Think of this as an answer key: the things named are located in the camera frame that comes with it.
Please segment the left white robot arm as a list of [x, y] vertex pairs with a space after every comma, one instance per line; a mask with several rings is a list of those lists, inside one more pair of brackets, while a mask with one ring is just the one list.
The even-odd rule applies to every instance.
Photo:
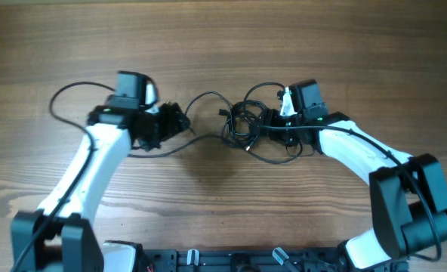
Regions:
[[93, 231], [102, 196], [119, 164], [139, 141], [146, 151], [188, 129], [178, 104], [152, 110], [97, 106], [85, 136], [60, 182], [35, 212], [11, 223], [15, 271], [136, 271], [138, 243], [99, 244]]

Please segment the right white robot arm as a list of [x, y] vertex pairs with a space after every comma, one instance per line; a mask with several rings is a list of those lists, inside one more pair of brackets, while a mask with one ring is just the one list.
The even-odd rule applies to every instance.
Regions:
[[348, 271], [389, 267], [435, 248], [435, 262], [447, 241], [447, 182], [439, 160], [425, 153], [395, 150], [361, 130], [343, 113], [279, 116], [260, 125], [269, 138], [298, 139], [336, 159], [369, 188], [372, 227], [341, 247]]

